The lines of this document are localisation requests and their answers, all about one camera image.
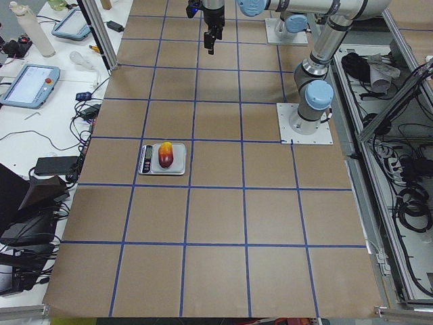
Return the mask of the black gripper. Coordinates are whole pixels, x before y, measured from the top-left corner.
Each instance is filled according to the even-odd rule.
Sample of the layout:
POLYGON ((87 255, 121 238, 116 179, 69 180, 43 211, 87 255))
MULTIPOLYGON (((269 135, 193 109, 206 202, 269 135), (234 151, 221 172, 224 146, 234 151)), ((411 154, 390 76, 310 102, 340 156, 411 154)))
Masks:
MULTIPOLYGON (((208 26, 208 31, 204 33, 204 46, 214 47, 215 41, 223 38, 225 1, 203 0, 202 10, 204 13, 204 21, 208 26)), ((208 54, 214 55, 214 49, 209 49, 208 54)))

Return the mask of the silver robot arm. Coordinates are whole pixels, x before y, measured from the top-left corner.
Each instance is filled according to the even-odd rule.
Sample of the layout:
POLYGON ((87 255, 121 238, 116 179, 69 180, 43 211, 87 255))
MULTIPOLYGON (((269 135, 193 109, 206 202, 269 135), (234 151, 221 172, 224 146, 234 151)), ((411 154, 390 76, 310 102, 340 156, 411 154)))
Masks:
POLYGON ((282 39, 295 37, 307 28, 307 17, 304 14, 283 12, 275 27, 275 34, 282 39))
MULTIPOLYGON (((307 104, 305 95, 313 81, 324 80, 334 54, 344 40, 355 20, 366 20, 380 15, 391 1, 237 1, 245 16, 255 17, 265 10, 282 13, 323 14, 328 16, 324 29, 316 40, 309 57, 295 69, 294 80, 300 95, 300 118, 320 121, 325 108, 315 110, 307 104)), ((204 46, 214 54, 214 42, 221 40, 225 26, 225 1, 188 1, 185 9, 188 18, 203 11, 208 30, 204 33, 204 46)), ((334 96, 330 87, 330 102, 334 96)))

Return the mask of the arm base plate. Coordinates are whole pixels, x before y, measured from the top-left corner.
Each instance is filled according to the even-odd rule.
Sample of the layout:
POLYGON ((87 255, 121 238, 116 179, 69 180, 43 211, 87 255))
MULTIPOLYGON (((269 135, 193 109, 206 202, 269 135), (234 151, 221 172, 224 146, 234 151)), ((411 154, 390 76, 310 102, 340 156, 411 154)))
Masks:
POLYGON ((333 145, 332 133, 326 121, 326 113, 315 122, 308 122, 298 115, 297 103, 277 103, 280 142, 282 144, 333 145))
POLYGON ((267 43, 272 45, 307 46, 307 18, 293 15, 284 21, 281 18, 266 18, 267 43))

